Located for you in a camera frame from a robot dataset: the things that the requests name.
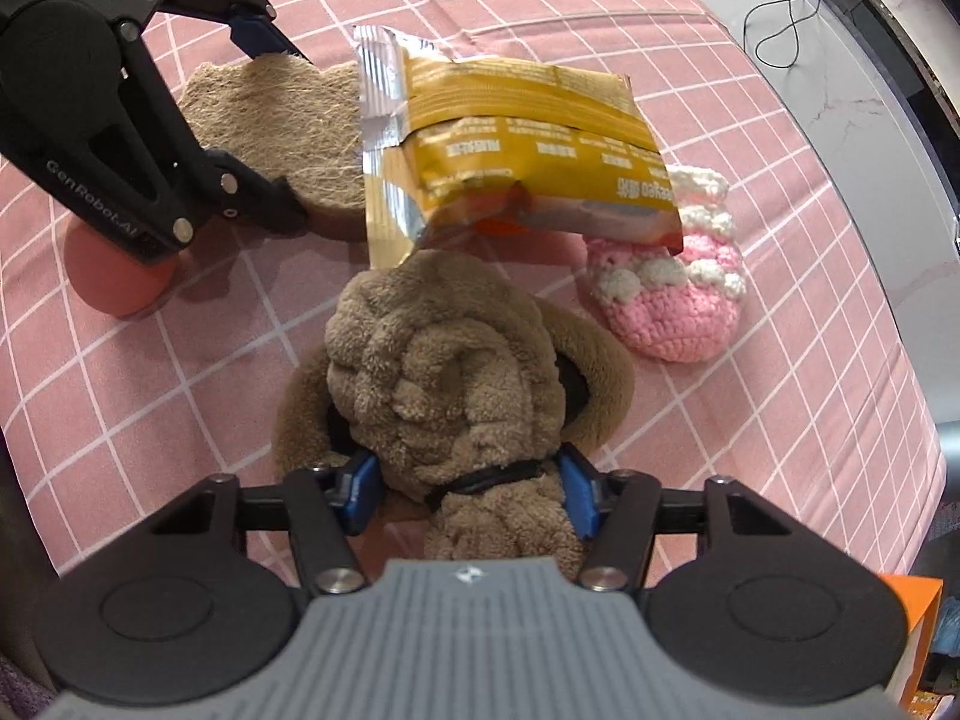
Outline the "pink white crochet toy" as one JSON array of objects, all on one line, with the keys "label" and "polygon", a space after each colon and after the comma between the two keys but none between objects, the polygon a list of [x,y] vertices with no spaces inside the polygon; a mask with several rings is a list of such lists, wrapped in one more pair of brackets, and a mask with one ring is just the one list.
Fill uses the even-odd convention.
[{"label": "pink white crochet toy", "polygon": [[672,166],[669,176],[682,252],[589,239],[587,273],[602,317],[626,348],[697,364],[719,356],[737,335],[747,275],[726,177],[695,166]]}]

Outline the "yellow snack packet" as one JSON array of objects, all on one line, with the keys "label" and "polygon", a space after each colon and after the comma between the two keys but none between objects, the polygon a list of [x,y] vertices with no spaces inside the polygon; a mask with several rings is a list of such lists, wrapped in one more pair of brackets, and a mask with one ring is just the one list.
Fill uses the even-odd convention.
[{"label": "yellow snack packet", "polygon": [[628,78],[455,60],[385,26],[356,28],[355,52],[374,270],[464,229],[682,250],[674,187]]}]

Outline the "orange white storage box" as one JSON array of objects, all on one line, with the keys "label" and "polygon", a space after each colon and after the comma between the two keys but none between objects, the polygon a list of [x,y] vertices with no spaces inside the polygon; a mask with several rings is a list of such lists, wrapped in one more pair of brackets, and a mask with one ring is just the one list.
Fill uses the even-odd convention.
[{"label": "orange white storage box", "polygon": [[907,613],[907,645],[890,678],[887,694],[908,710],[926,668],[944,582],[940,578],[895,574],[882,575],[882,580],[900,598]]}]

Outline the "pink foam egg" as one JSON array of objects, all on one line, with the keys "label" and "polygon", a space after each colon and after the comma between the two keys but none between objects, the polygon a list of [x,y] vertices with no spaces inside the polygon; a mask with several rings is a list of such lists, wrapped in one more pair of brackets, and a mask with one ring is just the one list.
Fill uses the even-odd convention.
[{"label": "pink foam egg", "polygon": [[145,265],[73,216],[64,239],[71,289],[91,309],[123,319],[151,307],[171,286],[178,257]]}]

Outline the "brown fuzzy plush toy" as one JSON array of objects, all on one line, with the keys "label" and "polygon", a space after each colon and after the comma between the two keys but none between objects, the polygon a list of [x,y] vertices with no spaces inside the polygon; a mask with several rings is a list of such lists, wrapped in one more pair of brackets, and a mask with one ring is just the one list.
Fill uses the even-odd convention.
[{"label": "brown fuzzy plush toy", "polygon": [[368,450],[392,504],[415,505],[441,561],[550,557],[587,541],[558,452],[600,449],[635,390],[623,344],[467,254],[427,250],[350,281],[278,408],[279,475]]}]

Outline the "white tv console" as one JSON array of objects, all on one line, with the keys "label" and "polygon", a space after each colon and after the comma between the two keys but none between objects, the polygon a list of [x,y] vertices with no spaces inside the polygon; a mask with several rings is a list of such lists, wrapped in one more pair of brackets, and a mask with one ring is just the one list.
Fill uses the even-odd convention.
[{"label": "white tv console", "polygon": [[701,1],[814,145],[871,255],[935,422],[957,421],[957,221],[905,106],[825,0]]}]

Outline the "brown toast plush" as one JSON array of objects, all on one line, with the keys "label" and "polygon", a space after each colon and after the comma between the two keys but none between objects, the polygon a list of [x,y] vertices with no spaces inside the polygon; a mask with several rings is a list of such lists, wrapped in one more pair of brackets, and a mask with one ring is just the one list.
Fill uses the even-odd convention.
[{"label": "brown toast plush", "polygon": [[201,145],[288,185],[314,234],[366,239],[358,65],[319,68],[288,54],[202,64],[179,107]]}]

